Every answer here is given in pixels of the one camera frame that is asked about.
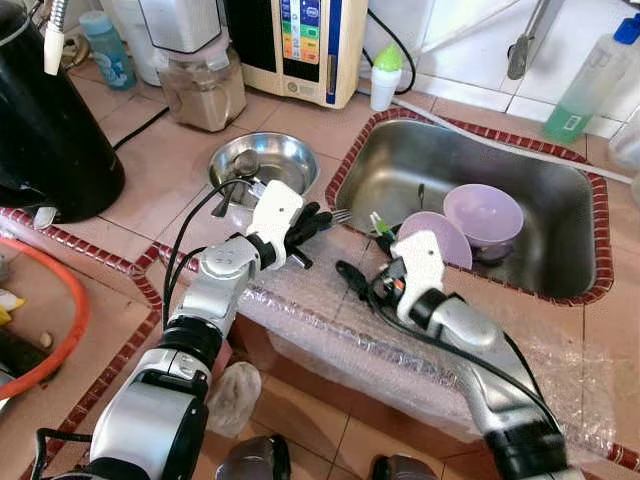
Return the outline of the steel spoon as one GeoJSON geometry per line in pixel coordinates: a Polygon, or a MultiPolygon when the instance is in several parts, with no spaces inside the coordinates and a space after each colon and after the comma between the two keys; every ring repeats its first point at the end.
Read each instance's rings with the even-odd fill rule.
{"type": "Polygon", "coordinates": [[[259,155],[252,150],[243,151],[230,161],[227,179],[219,184],[221,200],[211,211],[215,218],[224,218],[233,202],[253,196],[253,187],[257,183],[260,166],[259,155]]]}

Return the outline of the green white dish brush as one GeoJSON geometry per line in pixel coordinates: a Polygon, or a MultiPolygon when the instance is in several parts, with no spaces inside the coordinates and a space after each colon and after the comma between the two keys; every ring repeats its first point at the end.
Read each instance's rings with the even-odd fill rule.
{"type": "Polygon", "coordinates": [[[372,233],[375,234],[375,237],[394,237],[393,228],[389,227],[389,225],[385,223],[383,219],[381,219],[381,216],[378,214],[378,212],[370,212],[369,220],[371,221],[372,233]]]}

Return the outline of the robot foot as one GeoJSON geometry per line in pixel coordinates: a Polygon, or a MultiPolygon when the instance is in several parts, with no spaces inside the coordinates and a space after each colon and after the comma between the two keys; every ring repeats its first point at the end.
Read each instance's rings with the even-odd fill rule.
{"type": "Polygon", "coordinates": [[[291,480],[291,454],[283,435],[255,436],[230,449],[215,480],[291,480]]]}
{"type": "Polygon", "coordinates": [[[439,477],[425,462],[406,454],[393,454],[375,458],[369,480],[439,480],[439,477]]]}

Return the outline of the green soap bottle blue cap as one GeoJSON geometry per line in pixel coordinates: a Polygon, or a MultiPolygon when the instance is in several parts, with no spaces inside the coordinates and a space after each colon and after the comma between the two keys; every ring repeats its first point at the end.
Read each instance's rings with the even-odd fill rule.
{"type": "Polygon", "coordinates": [[[596,40],[570,87],[548,116],[541,133],[549,141],[571,145],[585,131],[590,120],[614,88],[621,83],[636,58],[640,37],[640,14],[623,19],[612,35],[596,40]]]}

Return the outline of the large black kettle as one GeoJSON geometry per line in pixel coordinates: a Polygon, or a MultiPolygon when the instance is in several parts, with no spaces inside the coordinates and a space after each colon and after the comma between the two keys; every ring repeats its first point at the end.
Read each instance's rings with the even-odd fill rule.
{"type": "Polygon", "coordinates": [[[0,207],[76,223],[113,206],[125,169],[67,73],[44,69],[44,37],[0,0],[0,207]]]}

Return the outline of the orange plastic basin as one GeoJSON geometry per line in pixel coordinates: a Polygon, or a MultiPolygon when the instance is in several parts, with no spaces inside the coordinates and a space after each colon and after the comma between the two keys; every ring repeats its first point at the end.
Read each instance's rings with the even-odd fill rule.
{"type": "Polygon", "coordinates": [[[31,256],[37,262],[41,262],[46,269],[67,285],[68,292],[74,303],[76,303],[76,312],[74,312],[73,324],[67,333],[67,337],[61,342],[49,357],[46,357],[41,364],[32,367],[31,370],[19,378],[9,381],[4,387],[0,387],[0,401],[9,401],[10,398],[22,396],[27,390],[36,387],[41,381],[50,379],[56,371],[64,365],[72,353],[76,351],[78,344],[84,338],[87,332],[88,324],[90,324],[90,300],[88,300],[86,289],[79,282],[76,274],[67,266],[61,264],[55,257],[47,255],[44,251],[37,250],[36,247],[18,241],[18,239],[0,237],[0,244],[17,250],[23,255],[31,256]]]}

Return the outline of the crumpled clear plastic bag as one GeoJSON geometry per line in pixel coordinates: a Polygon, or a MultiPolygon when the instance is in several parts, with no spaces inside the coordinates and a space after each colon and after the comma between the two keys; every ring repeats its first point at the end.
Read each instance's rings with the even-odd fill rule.
{"type": "Polygon", "coordinates": [[[248,362],[236,362],[223,371],[206,401],[209,433],[236,438],[251,420],[262,379],[259,369],[248,362]]]}

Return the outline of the clear bubble wrap sheet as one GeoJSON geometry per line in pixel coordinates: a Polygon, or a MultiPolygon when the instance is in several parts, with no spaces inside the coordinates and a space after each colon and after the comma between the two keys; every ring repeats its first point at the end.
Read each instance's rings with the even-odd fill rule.
{"type": "MultiPolygon", "coordinates": [[[[268,330],[283,356],[332,381],[332,389],[316,387],[314,394],[332,398],[339,410],[410,434],[422,448],[476,442],[480,431],[443,353],[372,314],[335,269],[346,260],[371,276],[384,253],[347,230],[326,233],[308,252],[311,269],[291,265],[255,280],[239,303],[242,314],[268,330]]],[[[603,303],[543,300],[454,268],[445,271],[444,285],[518,344],[575,460],[636,451],[637,396],[625,383],[635,356],[620,351],[616,339],[590,337],[594,326],[621,326],[620,314],[603,303]]]]}

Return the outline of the white plastic appliance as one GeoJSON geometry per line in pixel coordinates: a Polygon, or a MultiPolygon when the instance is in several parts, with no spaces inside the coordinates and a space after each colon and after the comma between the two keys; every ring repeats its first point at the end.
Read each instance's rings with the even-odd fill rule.
{"type": "Polygon", "coordinates": [[[142,82],[160,86],[156,56],[192,58],[227,49],[220,0],[100,0],[127,42],[142,82]]]}

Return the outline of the yellow packet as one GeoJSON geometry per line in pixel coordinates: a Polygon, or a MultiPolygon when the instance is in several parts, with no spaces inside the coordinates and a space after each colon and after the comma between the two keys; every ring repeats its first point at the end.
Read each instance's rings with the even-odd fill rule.
{"type": "Polygon", "coordinates": [[[17,294],[0,288],[0,326],[12,323],[13,311],[26,305],[26,303],[26,298],[19,297],[17,294]]]}

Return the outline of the round steel dish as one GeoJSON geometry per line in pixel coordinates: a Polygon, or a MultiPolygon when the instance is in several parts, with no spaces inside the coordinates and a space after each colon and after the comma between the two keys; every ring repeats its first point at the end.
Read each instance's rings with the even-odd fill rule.
{"type": "Polygon", "coordinates": [[[242,205],[250,210],[256,206],[266,184],[271,180],[280,180],[298,195],[306,196],[319,174],[314,151],[305,142],[297,140],[291,134],[253,132],[224,143],[212,154],[207,170],[210,186],[218,187],[225,179],[236,178],[237,157],[246,152],[250,152],[259,165],[253,172],[255,186],[248,192],[242,186],[232,186],[229,191],[232,204],[242,205]]]}

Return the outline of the stainless steel sink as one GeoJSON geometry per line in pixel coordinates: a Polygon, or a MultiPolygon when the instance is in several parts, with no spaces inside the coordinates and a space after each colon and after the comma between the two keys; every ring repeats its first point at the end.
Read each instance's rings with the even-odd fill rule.
{"type": "Polygon", "coordinates": [[[351,211],[349,227],[372,233],[370,212],[396,227],[416,211],[442,210],[462,184],[486,184],[515,198],[525,215],[515,251],[474,273],[552,300],[588,291],[596,280],[593,184],[568,166],[468,140],[440,125],[392,119],[372,125],[351,152],[330,201],[351,211]]]}

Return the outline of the cream water ionizer machine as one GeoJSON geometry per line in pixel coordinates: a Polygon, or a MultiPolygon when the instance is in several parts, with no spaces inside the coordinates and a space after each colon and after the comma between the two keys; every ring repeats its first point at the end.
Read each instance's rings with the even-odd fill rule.
{"type": "Polygon", "coordinates": [[[342,109],[358,86],[369,0],[221,0],[248,87],[342,109]]]}

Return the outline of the white bottle green cap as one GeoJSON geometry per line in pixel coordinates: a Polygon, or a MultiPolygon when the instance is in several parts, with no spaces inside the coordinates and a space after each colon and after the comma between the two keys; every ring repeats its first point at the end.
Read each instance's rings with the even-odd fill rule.
{"type": "Polygon", "coordinates": [[[397,44],[385,46],[372,59],[370,70],[370,108],[381,113],[392,104],[393,96],[401,84],[404,58],[397,44]]]}

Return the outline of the small white plug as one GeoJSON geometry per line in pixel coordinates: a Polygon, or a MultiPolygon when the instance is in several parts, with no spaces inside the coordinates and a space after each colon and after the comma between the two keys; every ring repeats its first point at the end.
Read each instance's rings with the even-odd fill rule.
{"type": "Polygon", "coordinates": [[[36,230],[50,228],[58,219],[59,211],[54,206],[37,207],[31,214],[31,224],[36,230]]]}

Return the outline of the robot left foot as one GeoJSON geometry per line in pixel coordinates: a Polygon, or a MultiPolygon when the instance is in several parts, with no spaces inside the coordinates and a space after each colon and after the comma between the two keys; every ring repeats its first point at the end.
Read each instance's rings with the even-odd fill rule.
{"type": "Polygon", "coordinates": [[[291,454],[283,435],[255,436],[230,449],[215,480],[291,480],[291,454]]]}

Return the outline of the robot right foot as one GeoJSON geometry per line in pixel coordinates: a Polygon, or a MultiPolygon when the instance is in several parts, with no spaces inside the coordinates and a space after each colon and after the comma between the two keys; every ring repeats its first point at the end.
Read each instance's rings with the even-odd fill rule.
{"type": "Polygon", "coordinates": [[[369,480],[439,480],[439,477],[425,462],[406,454],[393,454],[375,458],[369,480]]]}

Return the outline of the lilac plastic bowl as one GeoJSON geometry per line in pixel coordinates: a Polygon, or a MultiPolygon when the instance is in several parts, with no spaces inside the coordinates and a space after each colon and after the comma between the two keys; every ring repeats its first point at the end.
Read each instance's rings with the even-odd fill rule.
{"type": "Polygon", "coordinates": [[[419,230],[430,230],[435,234],[447,264],[462,270],[474,268],[474,256],[467,237],[447,216],[439,212],[415,212],[399,224],[397,238],[407,238],[419,230]]]}
{"type": "Polygon", "coordinates": [[[503,189],[486,184],[462,184],[443,200],[443,212],[474,248],[508,244],[522,232],[524,210],[503,189]]]}

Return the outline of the teal plastic bottle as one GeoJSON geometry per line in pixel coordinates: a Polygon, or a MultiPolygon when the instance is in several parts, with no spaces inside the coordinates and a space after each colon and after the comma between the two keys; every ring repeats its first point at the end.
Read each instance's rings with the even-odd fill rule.
{"type": "Polygon", "coordinates": [[[79,15],[79,26],[105,83],[111,90],[132,90],[138,77],[110,15],[101,10],[88,10],[79,15]]]}

